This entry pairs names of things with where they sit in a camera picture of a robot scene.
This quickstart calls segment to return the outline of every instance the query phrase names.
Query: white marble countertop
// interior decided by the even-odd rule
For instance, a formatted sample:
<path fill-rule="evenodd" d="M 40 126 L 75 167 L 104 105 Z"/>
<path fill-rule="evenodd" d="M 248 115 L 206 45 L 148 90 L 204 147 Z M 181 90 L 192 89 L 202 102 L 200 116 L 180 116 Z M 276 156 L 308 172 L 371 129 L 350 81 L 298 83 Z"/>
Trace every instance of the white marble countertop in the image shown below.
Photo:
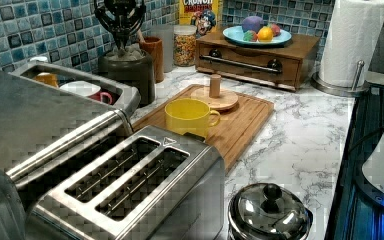
<path fill-rule="evenodd" d="M 176 68 L 156 84 L 156 100 L 132 116 L 132 123 L 191 84 L 209 85 L 194 67 Z M 313 212 L 308 239 L 324 239 L 353 98 L 320 92 L 305 82 L 296 93 L 223 78 L 222 88 L 274 103 L 274 112 L 225 179 L 225 223 L 217 239 L 227 239 L 228 203 L 252 183 L 273 182 L 298 196 Z"/>

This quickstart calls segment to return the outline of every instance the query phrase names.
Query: cereal box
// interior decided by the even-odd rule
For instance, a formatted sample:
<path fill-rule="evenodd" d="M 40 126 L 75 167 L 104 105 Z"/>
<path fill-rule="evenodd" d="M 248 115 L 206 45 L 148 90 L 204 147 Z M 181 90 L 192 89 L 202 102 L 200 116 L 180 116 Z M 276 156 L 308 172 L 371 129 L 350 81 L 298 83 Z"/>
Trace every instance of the cereal box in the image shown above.
<path fill-rule="evenodd" d="M 223 0 L 180 0 L 179 22 L 197 26 L 197 37 L 217 30 Z"/>

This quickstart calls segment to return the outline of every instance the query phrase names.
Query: paper towel roll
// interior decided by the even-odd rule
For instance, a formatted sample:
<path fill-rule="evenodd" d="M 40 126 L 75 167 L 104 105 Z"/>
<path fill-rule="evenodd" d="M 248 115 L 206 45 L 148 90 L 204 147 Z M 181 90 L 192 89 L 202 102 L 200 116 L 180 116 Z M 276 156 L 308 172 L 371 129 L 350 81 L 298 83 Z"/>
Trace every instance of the paper towel roll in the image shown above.
<path fill-rule="evenodd" d="M 384 0 L 337 0 L 320 65 L 319 77 L 332 85 L 351 87 L 357 62 L 364 83 L 384 20 Z"/>

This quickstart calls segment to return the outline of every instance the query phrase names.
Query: tile backsplash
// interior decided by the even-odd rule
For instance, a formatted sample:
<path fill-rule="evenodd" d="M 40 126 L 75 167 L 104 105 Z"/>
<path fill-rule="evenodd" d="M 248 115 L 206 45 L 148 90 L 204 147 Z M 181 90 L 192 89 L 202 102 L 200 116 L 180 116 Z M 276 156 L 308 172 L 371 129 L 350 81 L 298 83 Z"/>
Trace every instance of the tile backsplash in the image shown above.
<path fill-rule="evenodd" d="M 145 4 L 145 34 L 178 16 L 174 0 Z M 57 65 L 95 70 L 113 38 L 93 12 L 92 0 L 0 0 L 0 69 L 10 72 L 42 55 Z"/>
<path fill-rule="evenodd" d="M 225 0 L 223 22 L 241 24 L 248 16 L 260 16 L 285 31 L 320 37 L 317 60 L 321 60 L 334 0 Z"/>
<path fill-rule="evenodd" d="M 251 15 L 292 33 L 321 37 L 318 58 L 332 17 L 333 0 L 224 0 L 222 21 L 240 24 Z M 179 0 L 146 0 L 144 35 L 152 25 L 178 23 Z M 112 35 L 95 18 L 92 0 L 0 0 L 0 69 L 12 71 L 33 56 L 87 72 L 112 49 Z"/>

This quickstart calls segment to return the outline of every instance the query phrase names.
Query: drawer handle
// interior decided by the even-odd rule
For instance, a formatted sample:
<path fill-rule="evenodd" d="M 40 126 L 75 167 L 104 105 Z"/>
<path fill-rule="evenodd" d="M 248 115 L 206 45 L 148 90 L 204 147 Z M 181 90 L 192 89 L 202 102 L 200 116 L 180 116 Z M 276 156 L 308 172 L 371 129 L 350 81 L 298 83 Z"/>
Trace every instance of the drawer handle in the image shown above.
<path fill-rule="evenodd" d="M 225 64 L 234 65 L 238 67 L 245 67 L 249 69 L 260 70 L 263 72 L 277 73 L 277 74 L 282 73 L 282 63 L 277 59 L 270 60 L 267 64 L 267 67 L 261 67 L 261 66 L 256 66 L 252 64 L 223 59 L 221 52 L 217 49 L 212 49 L 208 56 L 200 55 L 199 58 L 202 60 L 208 60 L 210 62 L 225 63 Z"/>

